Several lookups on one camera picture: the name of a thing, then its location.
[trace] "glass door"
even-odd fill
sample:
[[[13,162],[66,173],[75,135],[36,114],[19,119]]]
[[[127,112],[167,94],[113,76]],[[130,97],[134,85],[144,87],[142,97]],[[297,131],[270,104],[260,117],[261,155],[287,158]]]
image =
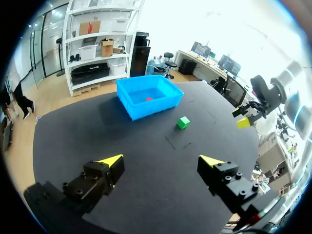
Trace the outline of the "glass door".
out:
[[[34,21],[30,35],[30,61],[37,88],[39,87],[40,81],[44,78],[41,57],[41,31],[43,20],[44,16],[40,16]]]
[[[54,9],[46,14],[43,34],[42,53],[46,76],[64,69],[62,46],[57,39],[62,38],[64,17],[67,5]]]

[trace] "paper roll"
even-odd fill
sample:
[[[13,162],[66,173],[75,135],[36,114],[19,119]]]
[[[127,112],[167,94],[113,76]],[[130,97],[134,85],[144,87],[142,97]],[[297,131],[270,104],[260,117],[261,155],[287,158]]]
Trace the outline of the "paper roll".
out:
[[[113,52],[114,53],[118,53],[118,54],[122,54],[123,53],[123,49],[121,49],[121,48],[114,48]]]

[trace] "black bag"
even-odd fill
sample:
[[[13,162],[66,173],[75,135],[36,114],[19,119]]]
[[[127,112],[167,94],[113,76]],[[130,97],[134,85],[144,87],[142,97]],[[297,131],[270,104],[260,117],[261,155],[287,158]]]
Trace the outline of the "black bag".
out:
[[[109,76],[109,67],[107,63],[90,64],[76,68],[72,71],[73,85],[82,84],[94,79]]]

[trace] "black stool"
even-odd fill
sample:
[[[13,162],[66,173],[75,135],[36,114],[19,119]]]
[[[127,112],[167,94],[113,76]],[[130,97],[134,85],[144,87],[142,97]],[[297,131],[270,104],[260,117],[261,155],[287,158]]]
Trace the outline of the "black stool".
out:
[[[174,62],[171,62],[170,59],[173,57],[174,55],[172,53],[166,52],[164,54],[165,58],[168,58],[168,61],[165,62],[165,64],[169,67],[168,73],[165,75],[165,78],[167,79],[174,79],[175,77],[173,75],[170,75],[170,70],[172,67],[177,67],[177,65]]]

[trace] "black tabletop surface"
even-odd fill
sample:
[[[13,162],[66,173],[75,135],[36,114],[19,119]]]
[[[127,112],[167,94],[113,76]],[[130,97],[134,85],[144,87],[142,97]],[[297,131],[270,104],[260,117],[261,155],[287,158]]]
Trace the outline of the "black tabletop surface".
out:
[[[232,214],[196,172],[198,156],[235,162],[248,178],[258,136],[253,128],[237,129],[234,107],[208,84],[177,86],[185,93],[177,107],[136,121],[116,93],[44,115],[35,130],[36,182],[61,190],[87,161],[123,154],[124,174],[85,220],[118,233],[218,234]],[[183,116],[191,123],[180,130]]]

